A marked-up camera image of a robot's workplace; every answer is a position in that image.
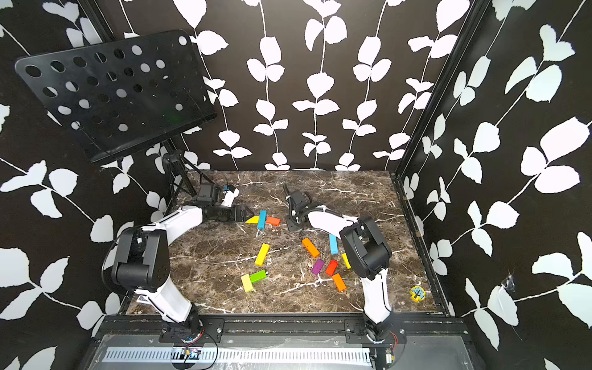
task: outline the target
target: white leaf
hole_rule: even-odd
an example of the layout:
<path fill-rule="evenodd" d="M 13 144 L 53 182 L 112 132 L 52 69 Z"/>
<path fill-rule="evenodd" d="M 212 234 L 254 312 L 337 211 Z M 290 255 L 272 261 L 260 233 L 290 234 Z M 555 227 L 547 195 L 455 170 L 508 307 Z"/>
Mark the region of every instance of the white leaf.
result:
<path fill-rule="evenodd" d="M 313 96 L 319 99 L 321 96 L 323 96 L 323 94 L 331 90 L 335 80 L 325 72 L 322 72 L 310 75 L 306 79 L 306 83 L 308 84 L 308 89 L 313 94 Z"/>
<path fill-rule="evenodd" d="M 581 147 L 590 135 L 590 129 L 577 118 L 558 124 L 540 140 L 540 147 L 550 162 Z"/>
<path fill-rule="evenodd" d="M 259 42 L 259 50 L 261 50 L 263 60 L 268 66 L 279 63 L 282 60 L 282 52 L 275 37 L 266 36 L 262 38 Z"/>
<path fill-rule="evenodd" d="M 550 102 L 561 84 L 561 69 L 558 65 L 548 66 L 536 75 L 526 88 L 526 97 L 532 101 Z"/>
<path fill-rule="evenodd" d="M 483 216 L 481 215 L 481 210 L 479 209 L 479 205 L 477 205 L 476 201 L 471 202 L 469 208 L 466 210 L 466 213 L 469 214 L 475 227 L 479 227 L 481 225 Z"/>
<path fill-rule="evenodd" d="M 438 201 L 438 191 L 432 190 L 430 192 L 430 194 L 427 196 L 426 204 L 430 204 L 431 202 L 437 202 L 437 201 Z"/>
<path fill-rule="evenodd" d="M 253 154 L 249 149 L 237 146 L 230 151 L 233 158 L 239 159 Z"/>
<path fill-rule="evenodd" d="M 391 146 L 391 149 L 393 150 L 395 150 L 396 148 L 400 147 L 408 141 L 409 135 L 407 135 L 406 133 L 393 134 L 388 138 L 388 143 Z"/>
<path fill-rule="evenodd" d="M 436 24 L 438 32 L 450 27 L 461 19 L 469 9 L 469 0 L 441 0 L 436 8 Z"/>
<path fill-rule="evenodd" d="M 55 292 L 64 281 L 64 270 L 68 266 L 70 257 L 61 258 L 45 268 L 41 274 L 41 289 L 46 293 Z"/>
<path fill-rule="evenodd" d="M 332 16 L 325 26 L 325 41 L 329 44 L 336 44 L 348 37 L 348 29 L 343 19 L 337 15 Z"/>
<path fill-rule="evenodd" d="M 228 43 L 219 34 L 213 31 L 201 31 L 197 35 L 197 46 L 204 55 L 212 55 L 218 50 L 225 49 Z"/>
<path fill-rule="evenodd" d="M 430 51 L 430 57 L 437 59 L 450 54 L 456 43 L 456 38 L 456 35 L 445 35 L 437 39 L 434 42 L 434 46 L 432 46 L 432 51 Z"/>
<path fill-rule="evenodd" d="M 358 50 L 358 60 L 361 63 L 371 66 L 380 51 L 380 38 L 377 36 L 366 36 Z"/>
<path fill-rule="evenodd" d="M 227 89 L 220 90 L 218 99 L 220 99 L 220 104 L 224 107 L 233 107 L 239 103 L 234 93 Z"/>
<path fill-rule="evenodd" d="M 446 268 L 446 264 L 442 262 L 441 259 L 436 259 L 432 262 L 432 267 L 434 267 L 434 271 L 438 275 L 446 276 L 448 275 L 448 269 Z"/>
<path fill-rule="evenodd" d="M 61 196 L 66 197 L 74 191 L 78 175 L 68 169 L 58 168 L 49 173 L 52 188 Z"/>
<path fill-rule="evenodd" d="M 434 207 L 434 214 L 438 220 L 444 221 L 444 218 L 446 217 L 446 203 L 438 202 Z"/>
<path fill-rule="evenodd" d="M 498 349 L 500 346 L 500 333 L 497 330 L 496 322 L 493 321 L 491 315 L 485 310 L 478 310 L 475 312 L 475 321 L 479 325 L 479 329 L 489 339 L 491 345 Z"/>
<path fill-rule="evenodd" d="M 371 72 L 372 68 L 365 64 L 358 64 L 353 67 L 353 74 L 356 75 L 356 79 L 360 82 L 367 81 Z"/>
<path fill-rule="evenodd" d="M 403 97 L 401 98 L 401 101 L 399 102 L 399 108 L 397 110 L 399 112 L 399 114 L 403 113 L 405 108 L 407 108 L 407 106 L 409 104 L 411 104 L 411 102 L 413 102 L 414 100 L 415 100 L 415 95 L 413 95 L 410 92 L 403 95 Z"/>
<path fill-rule="evenodd" d="M 415 104 L 413 104 L 413 109 L 423 109 L 426 107 L 427 102 L 430 100 L 430 96 L 432 96 L 431 92 L 424 91 L 422 94 L 415 100 Z"/>
<path fill-rule="evenodd" d="M 304 145 L 304 155 L 308 157 L 308 156 L 310 155 L 310 152 L 311 152 L 311 151 L 312 151 L 314 148 L 316 148 L 316 146 L 315 146 L 314 144 L 312 144 L 312 143 L 306 143 L 306 144 Z"/>
<path fill-rule="evenodd" d="M 376 99 L 365 101 L 358 105 L 358 109 L 356 110 L 356 112 L 358 114 L 358 119 L 360 123 L 362 123 L 362 121 L 366 118 L 370 117 L 376 111 L 376 108 Z"/>
<path fill-rule="evenodd" d="M 543 60 L 560 62 L 575 54 L 570 43 L 566 41 L 557 42 L 557 34 L 550 25 L 543 25 L 539 30 L 539 35 L 543 41 Z"/>
<path fill-rule="evenodd" d="M 522 162 L 520 163 L 520 171 L 526 176 L 538 175 L 543 171 L 547 161 L 545 156 L 537 148 L 527 146 L 522 154 Z"/>
<path fill-rule="evenodd" d="M 331 146 L 326 143 L 325 141 L 321 141 L 317 144 L 317 153 L 318 154 L 325 154 L 331 151 Z"/>
<path fill-rule="evenodd" d="M 444 130 L 446 130 L 446 120 L 444 119 L 444 115 L 440 114 L 436 118 L 436 123 L 434 123 L 434 141 L 442 136 Z"/>
<path fill-rule="evenodd" d="M 266 69 L 267 77 L 271 82 L 278 82 L 284 74 L 284 70 L 285 68 L 280 65 L 269 66 Z"/>
<path fill-rule="evenodd" d="M 44 2 L 42 6 L 46 12 L 64 17 L 72 23 L 75 23 L 80 16 L 78 4 L 74 2 L 67 2 L 64 4 L 64 6 L 58 5 L 54 2 Z"/>
<path fill-rule="evenodd" d="M 532 264 L 533 274 L 553 274 L 573 279 L 574 270 L 571 267 L 571 260 L 563 253 L 551 253 L 540 256 Z"/>
<path fill-rule="evenodd" d="M 465 292 L 469 295 L 469 297 L 473 298 L 473 301 L 475 301 L 475 305 L 477 306 L 477 308 L 480 308 L 481 303 L 479 302 L 479 293 L 477 293 L 477 290 L 475 289 L 473 283 L 469 280 L 469 278 L 465 279 Z"/>
<path fill-rule="evenodd" d="M 60 218 L 62 214 L 57 210 L 56 204 L 53 202 L 51 189 L 43 189 L 34 192 L 31 195 L 31 204 L 35 206 L 44 216 L 51 218 Z"/>
<path fill-rule="evenodd" d="M 477 244 L 489 257 L 491 257 L 491 254 L 493 253 L 493 244 L 487 231 L 483 229 L 475 229 L 471 231 L 471 238 L 475 244 Z"/>
<path fill-rule="evenodd" d="M 99 307 L 99 304 L 95 301 L 88 301 L 82 306 L 76 318 L 78 319 L 78 323 L 80 326 L 88 330 L 90 329 L 103 315 L 103 311 Z"/>
<path fill-rule="evenodd" d="M 13 191 L 24 186 L 30 185 L 41 185 L 41 182 L 45 178 L 45 174 L 47 172 L 47 166 L 45 165 L 45 161 L 42 160 L 39 163 L 35 163 L 31 167 L 25 175 L 15 176 L 12 179 L 6 181 L 2 186 L 0 186 L 0 191 L 8 192 Z"/>
<path fill-rule="evenodd" d="M 516 67 L 514 72 L 510 75 L 510 79 L 506 83 L 505 94 L 508 93 L 517 83 L 534 75 L 536 73 L 536 62 L 532 56 L 527 57 Z"/>
<path fill-rule="evenodd" d="M 429 81 L 419 82 L 415 78 L 408 78 L 405 80 L 416 92 L 422 92 L 431 88 L 434 84 Z"/>
<path fill-rule="evenodd" d="M 477 127 L 473 141 L 474 153 L 493 152 L 500 146 L 500 129 L 489 122 L 482 122 Z"/>
<path fill-rule="evenodd" d="M 95 243 L 113 241 L 113 219 L 106 214 L 97 218 L 91 230 L 91 240 Z"/>
<path fill-rule="evenodd" d="M 314 108 L 314 103 L 310 100 L 299 100 L 293 102 L 292 106 L 301 112 L 309 108 Z"/>
<path fill-rule="evenodd" d="M 487 74 L 487 70 L 489 69 L 490 63 L 491 59 L 489 59 L 487 56 L 480 57 L 475 63 L 475 66 L 473 66 L 473 71 L 471 72 L 471 77 L 469 77 L 469 82 L 467 85 L 474 88 L 481 86 L 481 83 Z"/>
<path fill-rule="evenodd" d="M 460 71 L 458 76 L 456 77 L 456 82 L 454 83 L 454 89 L 452 91 L 452 96 L 458 98 L 461 96 L 462 91 L 466 87 L 466 73 L 464 71 Z"/>
<path fill-rule="evenodd" d="M 389 59 L 381 59 L 372 67 L 372 82 L 380 81 L 388 72 L 392 62 Z"/>
<path fill-rule="evenodd" d="M 489 208 L 486 222 L 500 229 L 509 229 L 516 225 L 519 215 L 509 204 L 497 201 Z"/>
<path fill-rule="evenodd" d="M 224 130 L 218 134 L 218 137 L 228 147 L 233 147 L 240 139 L 240 135 L 232 130 Z"/>
<path fill-rule="evenodd" d="M 29 258 L 19 248 L 0 248 L 0 288 L 29 282 Z"/>
<path fill-rule="evenodd" d="M 407 42 L 407 44 L 411 48 L 411 51 L 416 52 L 423 49 L 424 47 L 432 47 L 434 45 L 434 40 L 428 36 L 421 36 L 412 38 Z"/>
<path fill-rule="evenodd" d="M 191 28 L 197 27 L 205 14 L 205 0 L 173 0 L 173 2 Z"/>
<path fill-rule="evenodd" d="M 570 189 L 580 183 L 580 174 L 569 166 L 551 166 L 540 173 L 535 188 L 541 193 L 553 194 Z"/>
<path fill-rule="evenodd" d="M 572 315 L 592 327 L 592 287 L 583 284 L 567 284 L 557 287 L 559 300 Z"/>
<path fill-rule="evenodd" d="M 304 30 L 304 42 L 309 51 L 313 51 L 314 41 L 317 39 L 318 34 L 323 31 L 323 25 L 321 22 L 309 19 L 306 23 L 306 29 Z"/>
<path fill-rule="evenodd" d="M 319 100 L 314 106 L 314 113 L 316 115 L 325 115 L 327 113 L 335 112 L 339 110 L 339 106 L 332 100 L 323 99 Z"/>

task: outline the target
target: wooden block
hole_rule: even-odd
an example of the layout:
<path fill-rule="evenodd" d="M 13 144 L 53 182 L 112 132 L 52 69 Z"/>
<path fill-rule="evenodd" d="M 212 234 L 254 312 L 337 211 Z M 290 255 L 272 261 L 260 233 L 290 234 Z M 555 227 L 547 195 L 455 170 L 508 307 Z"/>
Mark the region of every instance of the wooden block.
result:
<path fill-rule="evenodd" d="M 302 241 L 302 244 L 306 249 L 308 249 L 313 258 L 320 256 L 321 252 L 318 251 L 318 249 L 314 246 L 313 242 L 311 242 L 308 238 L 304 239 Z"/>
<path fill-rule="evenodd" d="M 269 244 L 263 244 L 259 250 L 257 259 L 255 260 L 255 265 L 259 267 L 263 266 L 263 261 L 265 260 L 265 256 L 267 256 L 267 252 L 269 252 Z"/>

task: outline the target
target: colorful block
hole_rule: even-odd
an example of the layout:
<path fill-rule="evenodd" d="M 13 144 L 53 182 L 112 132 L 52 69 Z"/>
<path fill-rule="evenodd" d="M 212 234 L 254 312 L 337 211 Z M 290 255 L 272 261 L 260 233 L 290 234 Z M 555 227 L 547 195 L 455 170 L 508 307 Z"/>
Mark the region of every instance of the colorful block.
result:
<path fill-rule="evenodd" d="M 321 254 L 321 252 L 319 252 L 318 249 L 314 246 L 313 242 L 311 242 L 308 238 L 304 239 L 302 241 L 302 244 L 306 249 L 308 249 L 313 258 L 316 258 Z"/>
<path fill-rule="evenodd" d="M 317 262 L 314 264 L 313 268 L 310 270 L 313 274 L 318 275 L 319 272 L 323 269 L 323 265 L 325 262 L 322 259 L 317 259 Z"/>
<path fill-rule="evenodd" d="M 352 267 L 350 266 L 350 264 L 349 264 L 349 261 L 348 261 L 348 255 L 344 253 L 344 254 L 342 254 L 342 255 L 341 255 L 341 257 L 343 257 L 343 261 L 344 261 L 344 263 L 345 263 L 345 267 L 347 267 L 347 268 L 348 268 L 348 270 L 349 270 L 350 268 L 352 268 Z"/>
<path fill-rule="evenodd" d="M 246 293 L 253 290 L 253 284 L 251 284 L 251 279 L 249 278 L 249 274 L 241 276 L 240 279 L 243 281 L 243 288 Z"/>
<path fill-rule="evenodd" d="M 267 211 L 259 211 L 259 222 L 257 223 L 257 229 L 265 229 L 265 220 L 267 219 Z"/>
<path fill-rule="evenodd" d="M 338 254 L 337 251 L 337 237 L 333 234 L 329 234 L 329 244 L 331 245 L 331 254 Z"/>
<path fill-rule="evenodd" d="M 329 266 L 327 266 L 327 269 L 325 270 L 325 272 L 327 273 L 327 275 L 333 276 L 336 268 L 337 268 L 337 261 L 332 259 L 331 262 L 329 262 Z"/>
<path fill-rule="evenodd" d="M 341 275 L 339 274 L 335 274 L 332 276 L 333 281 L 335 282 L 335 285 L 337 285 L 337 290 L 341 293 L 342 291 L 344 291 L 345 289 L 347 289 L 347 287 L 345 286 L 345 283 L 343 282 L 343 279 L 341 278 Z"/>
<path fill-rule="evenodd" d="M 261 267 L 263 266 L 263 261 L 265 260 L 265 256 L 269 252 L 269 244 L 263 244 L 261 249 L 259 250 L 259 254 L 257 255 L 257 259 L 255 259 L 255 265 Z"/>

